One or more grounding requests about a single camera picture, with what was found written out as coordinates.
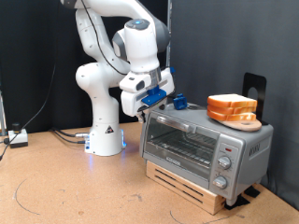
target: slice of bread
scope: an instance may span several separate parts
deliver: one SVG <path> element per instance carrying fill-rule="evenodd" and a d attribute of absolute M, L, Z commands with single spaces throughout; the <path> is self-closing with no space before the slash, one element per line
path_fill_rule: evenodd
<path fill-rule="evenodd" d="M 212 95 L 207 98 L 209 105 L 217 107 L 256 107 L 258 102 L 237 94 Z"/>
<path fill-rule="evenodd" d="M 224 115 L 209 110 L 207 110 L 206 113 L 212 119 L 216 119 L 220 121 L 256 120 L 256 115 L 253 113 Z"/>
<path fill-rule="evenodd" d="M 217 107 L 217 106 L 214 106 L 214 105 L 208 105 L 207 109 L 209 111 L 213 111 L 213 112 L 216 112 L 216 113 L 219 113 L 219 114 L 233 115 L 233 114 L 242 114 L 242 113 L 254 112 L 254 111 L 256 111 L 256 106 L 233 108 L 233 107 Z"/>

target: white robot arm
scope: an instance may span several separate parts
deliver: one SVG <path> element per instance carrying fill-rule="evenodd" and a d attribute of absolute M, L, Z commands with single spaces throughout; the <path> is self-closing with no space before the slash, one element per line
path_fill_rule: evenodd
<path fill-rule="evenodd" d="M 174 83 L 169 69 L 161 73 L 157 59 L 157 53 L 164 51 L 170 40 L 169 31 L 161 21 L 137 0 L 62 2 L 70 8 L 84 8 L 85 5 L 100 16 L 132 18 L 112 40 L 115 55 L 130 62 L 131 71 L 120 83 L 123 112 L 138 116 L 142 122 L 143 112 L 149 113 L 156 106 L 165 104 L 165 97 L 173 92 Z"/>
<path fill-rule="evenodd" d="M 140 122 L 144 113 L 165 104 L 174 83 L 169 68 L 160 71 L 157 52 L 168 45 L 168 29 L 136 0 L 61 2 L 78 9 L 76 21 L 84 51 L 97 61 L 82 65 L 76 73 L 78 85 L 89 94 L 93 105 L 93 126 L 85 151 L 100 156 L 117 154 L 121 151 L 119 104 L 108 88 L 121 87 L 123 112 L 138 116 Z M 114 35 L 114 48 L 101 16 L 133 19 Z"/>

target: black bracket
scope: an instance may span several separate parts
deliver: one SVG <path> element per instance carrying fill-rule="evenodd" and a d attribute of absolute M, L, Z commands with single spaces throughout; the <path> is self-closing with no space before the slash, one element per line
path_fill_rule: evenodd
<path fill-rule="evenodd" d="M 263 117 L 263 102 L 265 98 L 265 87 L 267 85 L 267 79 L 262 76 L 257 76 L 251 73 L 244 75 L 243 91 L 242 95 L 245 97 L 249 96 L 249 90 L 253 87 L 258 92 L 258 106 L 256 108 L 256 119 L 261 122 L 262 125 L 267 125 L 266 122 L 262 121 Z"/>

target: oven control knob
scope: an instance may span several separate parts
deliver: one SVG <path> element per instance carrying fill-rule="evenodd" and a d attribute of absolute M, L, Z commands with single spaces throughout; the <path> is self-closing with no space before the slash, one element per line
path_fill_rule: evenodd
<path fill-rule="evenodd" d="M 220 157 L 218 159 L 218 164 L 221 166 L 221 168 L 227 170 L 231 167 L 231 160 L 228 157 Z"/>
<path fill-rule="evenodd" d="M 214 179 L 213 185 L 220 189 L 225 189 L 227 186 L 227 181 L 223 176 L 218 176 L 216 179 Z"/>

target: oven handle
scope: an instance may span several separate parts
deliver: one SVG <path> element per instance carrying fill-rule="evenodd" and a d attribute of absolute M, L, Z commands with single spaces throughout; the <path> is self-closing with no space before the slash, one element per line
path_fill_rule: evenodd
<path fill-rule="evenodd" d="M 161 117 L 161 116 L 158 116 L 157 121 L 159 123 L 165 124 L 167 126 L 170 126 L 170 127 L 176 128 L 176 129 L 180 129 L 186 133 L 195 133 L 195 127 L 193 127 L 189 124 L 178 122 L 173 119 L 167 119 L 167 118 Z"/>

